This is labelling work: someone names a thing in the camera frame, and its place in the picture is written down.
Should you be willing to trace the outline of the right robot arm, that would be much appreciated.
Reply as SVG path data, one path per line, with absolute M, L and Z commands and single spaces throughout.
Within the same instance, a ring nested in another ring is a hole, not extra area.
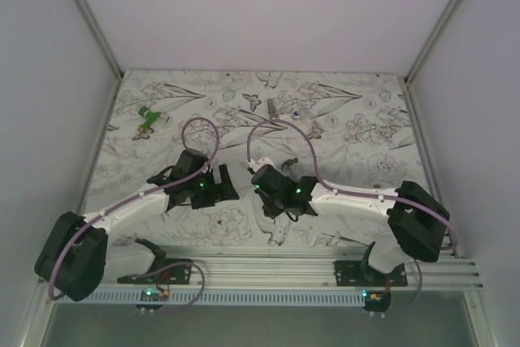
M 253 173 L 251 184 L 267 217 L 334 215 L 381 228 L 381 236 L 368 237 L 360 266 L 361 278 L 372 286 L 409 260 L 437 262 L 449 229 L 449 213 L 413 181 L 396 189 L 360 189 L 315 176 L 293 180 L 264 164 Z

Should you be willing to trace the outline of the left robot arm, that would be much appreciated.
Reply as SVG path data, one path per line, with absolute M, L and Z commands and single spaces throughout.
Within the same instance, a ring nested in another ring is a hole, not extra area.
M 34 266 L 48 284 L 48 296 L 82 301 L 104 280 L 130 279 L 154 284 L 166 273 L 166 257 L 146 239 L 129 245 L 117 240 L 141 223 L 183 205 L 204 209 L 235 201 L 226 165 L 215 176 L 210 158 L 184 150 L 177 163 L 151 176 L 132 196 L 85 215 L 68 211 L 56 220 Z

